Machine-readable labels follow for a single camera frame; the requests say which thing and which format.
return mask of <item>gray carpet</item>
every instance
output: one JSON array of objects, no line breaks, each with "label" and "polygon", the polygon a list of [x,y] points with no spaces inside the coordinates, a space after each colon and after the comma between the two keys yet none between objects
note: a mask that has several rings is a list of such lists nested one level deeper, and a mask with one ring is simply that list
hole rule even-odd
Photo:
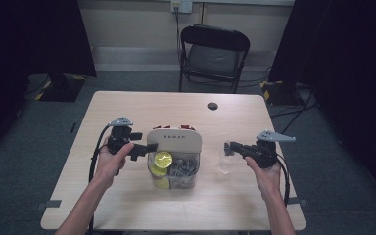
[{"label": "gray carpet", "polygon": [[[244,71],[242,80],[264,76],[263,71]],[[30,89],[44,78],[33,76]],[[250,86],[254,84],[257,82],[241,82],[246,87],[239,87],[238,93],[261,94],[258,86]],[[84,83],[74,103],[38,102],[33,100],[35,94],[28,95],[21,117],[0,141],[0,234],[53,233],[40,227],[43,211],[36,205],[50,199],[94,92],[176,92],[177,88],[178,71],[104,71]],[[187,81],[183,90],[231,92],[229,87]],[[301,92],[308,97],[307,89]],[[298,108],[268,109],[277,115]],[[276,131],[283,131],[293,116],[274,118]],[[298,234],[376,234],[376,183],[340,146],[333,124],[318,107],[304,111],[285,134],[297,138],[297,142],[281,146],[298,196],[306,203],[306,229]]]}]

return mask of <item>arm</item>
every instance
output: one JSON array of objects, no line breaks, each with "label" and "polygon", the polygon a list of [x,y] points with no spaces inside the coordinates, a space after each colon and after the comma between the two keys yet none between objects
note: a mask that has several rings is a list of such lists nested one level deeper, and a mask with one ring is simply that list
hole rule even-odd
[{"label": "arm", "polygon": [[112,186],[118,170],[124,167],[126,162],[125,157],[132,148],[133,144],[126,144],[114,156],[109,153],[106,146],[101,148],[96,173],[93,179],[87,185],[56,234],[85,234],[87,226],[100,200],[106,190]]},{"label": "arm", "polygon": [[273,235],[295,234],[291,218],[280,193],[280,165],[261,169],[250,157],[245,157],[247,165],[253,170],[261,196],[266,202],[268,219]]}]

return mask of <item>chair seat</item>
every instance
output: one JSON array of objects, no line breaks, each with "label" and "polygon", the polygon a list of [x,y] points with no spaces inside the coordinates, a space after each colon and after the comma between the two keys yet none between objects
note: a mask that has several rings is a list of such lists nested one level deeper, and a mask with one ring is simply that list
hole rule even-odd
[{"label": "chair seat", "polygon": [[193,45],[185,64],[185,70],[234,79],[237,75],[238,62],[239,52],[237,51]]}]

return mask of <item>person's hand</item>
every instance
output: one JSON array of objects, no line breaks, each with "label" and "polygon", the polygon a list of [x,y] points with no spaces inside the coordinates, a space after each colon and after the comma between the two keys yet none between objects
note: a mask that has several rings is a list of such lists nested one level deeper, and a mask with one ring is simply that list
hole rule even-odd
[{"label": "person's hand", "polygon": [[103,147],[99,152],[99,160],[97,162],[97,169],[94,178],[99,178],[106,183],[106,187],[109,188],[113,184],[113,179],[118,171],[124,168],[126,163],[126,155],[133,149],[133,144],[125,144],[115,155],[109,153],[109,149],[106,146],[109,137],[105,138]]},{"label": "person's hand", "polygon": [[255,173],[263,199],[266,201],[268,198],[280,195],[280,164],[276,163],[271,168],[262,169],[251,157],[245,157],[245,160]]}]

